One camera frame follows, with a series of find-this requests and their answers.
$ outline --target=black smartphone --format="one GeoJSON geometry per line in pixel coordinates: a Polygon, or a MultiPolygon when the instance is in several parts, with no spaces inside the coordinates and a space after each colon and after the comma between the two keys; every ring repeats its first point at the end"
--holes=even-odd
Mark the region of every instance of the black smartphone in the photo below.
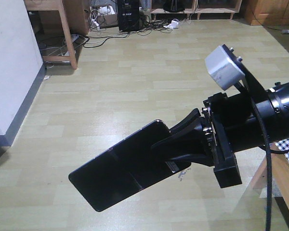
{"type": "Polygon", "coordinates": [[[151,146],[170,131],[161,120],[120,141],[69,174],[68,178],[98,212],[182,171],[190,162],[160,162],[151,146]]]}

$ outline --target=laminate floor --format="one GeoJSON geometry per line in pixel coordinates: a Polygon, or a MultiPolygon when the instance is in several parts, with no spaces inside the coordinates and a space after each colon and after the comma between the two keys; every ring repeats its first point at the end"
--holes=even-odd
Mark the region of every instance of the laminate floor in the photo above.
{"type": "MultiPolygon", "coordinates": [[[[203,100],[221,91],[204,59],[222,44],[235,48],[264,88],[289,82],[283,46],[263,27],[232,20],[109,39],[82,49],[75,71],[48,69],[50,79],[0,158],[0,231],[264,230],[265,198],[249,186],[264,157],[257,148],[236,155],[242,185],[220,189],[211,167],[192,164],[183,177],[174,175],[101,213],[67,178],[152,120],[172,127],[201,109],[203,100]]],[[[275,202],[272,230],[288,230],[275,202]]]]}

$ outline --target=white wall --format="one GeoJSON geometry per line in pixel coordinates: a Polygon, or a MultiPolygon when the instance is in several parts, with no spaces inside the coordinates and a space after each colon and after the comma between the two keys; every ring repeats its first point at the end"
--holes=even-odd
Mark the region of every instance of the white wall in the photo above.
{"type": "Polygon", "coordinates": [[[42,66],[23,0],[0,0],[0,135],[4,135],[42,66]]]}

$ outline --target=cardboard box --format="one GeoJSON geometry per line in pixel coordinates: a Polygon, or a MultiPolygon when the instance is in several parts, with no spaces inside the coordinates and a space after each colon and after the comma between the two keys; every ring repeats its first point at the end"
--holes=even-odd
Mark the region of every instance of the cardboard box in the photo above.
{"type": "MultiPolygon", "coordinates": [[[[105,7],[108,5],[99,5],[99,6],[94,6],[96,10],[99,10],[100,7],[105,7]]],[[[118,14],[103,14],[103,15],[98,15],[96,17],[97,23],[100,25],[100,28],[107,28],[107,27],[115,27],[118,26],[118,14]]]]}

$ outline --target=wooden chair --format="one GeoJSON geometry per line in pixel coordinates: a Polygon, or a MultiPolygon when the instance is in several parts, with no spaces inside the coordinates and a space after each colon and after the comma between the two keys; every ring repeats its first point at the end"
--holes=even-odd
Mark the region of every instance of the wooden chair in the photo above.
{"type": "MultiPolygon", "coordinates": [[[[286,157],[282,154],[272,154],[272,169],[273,177],[289,210],[289,162],[286,157]]],[[[254,189],[266,186],[266,158],[261,162],[250,184],[254,189]]]]}
{"type": "Polygon", "coordinates": [[[66,39],[68,56],[43,56],[44,61],[70,61],[72,68],[77,69],[77,61],[74,53],[73,42],[69,30],[66,12],[62,0],[24,0],[28,11],[58,11],[62,23],[64,37],[66,39]]]}

